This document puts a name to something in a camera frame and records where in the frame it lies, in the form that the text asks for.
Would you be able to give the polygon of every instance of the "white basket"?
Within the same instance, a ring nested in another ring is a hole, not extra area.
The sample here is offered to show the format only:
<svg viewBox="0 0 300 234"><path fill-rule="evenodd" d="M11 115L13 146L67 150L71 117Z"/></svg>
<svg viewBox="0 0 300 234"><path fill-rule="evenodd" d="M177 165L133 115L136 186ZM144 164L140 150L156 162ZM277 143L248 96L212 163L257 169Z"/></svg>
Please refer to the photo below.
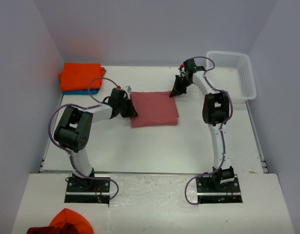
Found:
<svg viewBox="0 0 300 234"><path fill-rule="evenodd" d="M206 56L216 65L214 70L207 73L207 76L217 88L228 91L231 99L236 102L256 97L252 66L247 55L209 51ZM206 68L212 66L213 64L207 60Z"/></svg>

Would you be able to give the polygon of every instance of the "gray wall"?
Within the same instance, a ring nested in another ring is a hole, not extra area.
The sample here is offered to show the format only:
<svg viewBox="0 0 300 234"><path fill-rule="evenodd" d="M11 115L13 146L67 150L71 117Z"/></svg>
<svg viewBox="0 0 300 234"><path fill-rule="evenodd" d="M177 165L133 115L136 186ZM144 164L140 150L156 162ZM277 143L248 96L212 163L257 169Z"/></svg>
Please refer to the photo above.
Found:
<svg viewBox="0 0 300 234"><path fill-rule="evenodd" d="M277 0L35 0L64 61L179 65L248 53Z"/></svg>
<svg viewBox="0 0 300 234"><path fill-rule="evenodd" d="M268 168L278 174L300 234L300 0L279 0L250 58L257 89L250 108Z"/></svg>
<svg viewBox="0 0 300 234"><path fill-rule="evenodd" d="M31 0L0 1L0 234L11 233L59 104L62 58Z"/></svg>

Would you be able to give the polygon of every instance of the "white table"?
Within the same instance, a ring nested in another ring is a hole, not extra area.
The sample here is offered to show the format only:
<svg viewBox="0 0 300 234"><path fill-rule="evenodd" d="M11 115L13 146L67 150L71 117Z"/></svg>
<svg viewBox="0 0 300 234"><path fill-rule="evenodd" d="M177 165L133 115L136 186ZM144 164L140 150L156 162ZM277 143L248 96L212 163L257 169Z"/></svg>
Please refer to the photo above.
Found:
<svg viewBox="0 0 300 234"><path fill-rule="evenodd" d="M175 67L106 66L106 77L133 91L171 90L178 70ZM103 81L97 98L110 95L114 85ZM233 92L229 83L228 91ZM92 125L87 144L89 161L98 172L199 174L212 170L213 148L207 124L201 117L204 96L195 85L186 95L176 97L179 112L177 126L135 128L121 117ZM62 104L90 106L89 96L64 96ZM227 153L235 173L262 173L249 114L245 103L234 104L234 116L227 124ZM71 171L66 153L50 143L43 170Z"/></svg>
<svg viewBox="0 0 300 234"><path fill-rule="evenodd" d="M190 175L112 175L118 196L105 204L64 203L68 174L31 174L13 227L48 226L62 209L80 213L95 234L293 234L275 174L239 174L243 203L192 206L183 196ZM188 196L196 201L196 186Z"/></svg>

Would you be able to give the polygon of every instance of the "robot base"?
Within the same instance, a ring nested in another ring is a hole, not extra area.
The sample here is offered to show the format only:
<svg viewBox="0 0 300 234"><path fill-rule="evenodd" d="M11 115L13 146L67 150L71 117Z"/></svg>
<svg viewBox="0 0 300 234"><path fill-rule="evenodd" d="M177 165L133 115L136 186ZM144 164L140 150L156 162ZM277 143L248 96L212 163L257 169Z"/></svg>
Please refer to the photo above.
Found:
<svg viewBox="0 0 300 234"><path fill-rule="evenodd" d="M233 182L215 184L211 176L196 179L198 201L207 203L242 203L239 180L235 175Z"/></svg>
<svg viewBox="0 0 300 234"><path fill-rule="evenodd" d="M109 204L110 202L110 182L107 180L84 179L72 174L65 181L67 182L65 203Z"/></svg>

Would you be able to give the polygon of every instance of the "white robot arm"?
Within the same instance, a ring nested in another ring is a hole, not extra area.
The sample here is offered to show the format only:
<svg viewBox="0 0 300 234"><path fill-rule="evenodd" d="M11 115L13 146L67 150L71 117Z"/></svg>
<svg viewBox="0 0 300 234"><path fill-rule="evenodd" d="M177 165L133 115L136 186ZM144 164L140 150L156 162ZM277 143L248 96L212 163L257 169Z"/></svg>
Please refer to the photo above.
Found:
<svg viewBox="0 0 300 234"><path fill-rule="evenodd" d="M70 161L74 168L73 174L79 178L93 177L93 168L89 163L86 144L89 140L93 123L111 119L121 114L122 117L136 117L136 112L130 98L129 86L121 89L114 88L107 102L96 108L82 111L67 106L54 132L54 140L70 152Z"/></svg>
<svg viewBox="0 0 300 234"><path fill-rule="evenodd" d="M217 184L232 182L235 175L225 146L226 122L231 117L229 116L229 102L231 102L229 94L214 87L205 76L205 68L197 66L194 58L186 60L179 71L180 74L176 75L170 97L185 94L186 88L191 84L197 85L205 95L202 116L204 122L208 124L213 142L213 171L217 171L213 177Z"/></svg>

